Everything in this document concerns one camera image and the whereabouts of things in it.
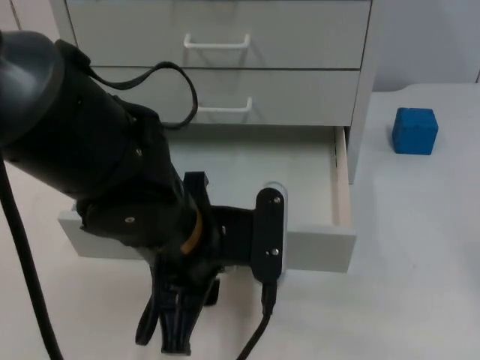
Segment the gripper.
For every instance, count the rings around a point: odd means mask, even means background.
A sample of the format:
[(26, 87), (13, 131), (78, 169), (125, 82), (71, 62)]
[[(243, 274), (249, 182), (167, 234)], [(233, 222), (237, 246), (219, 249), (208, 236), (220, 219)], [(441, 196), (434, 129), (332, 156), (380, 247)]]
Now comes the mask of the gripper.
[(229, 266), (248, 266), (254, 211), (207, 205), (197, 212), (191, 237), (155, 254), (151, 295), (140, 317), (135, 342), (146, 346), (160, 322), (161, 352), (190, 355), (191, 334), (203, 306), (217, 303), (217, 275)]

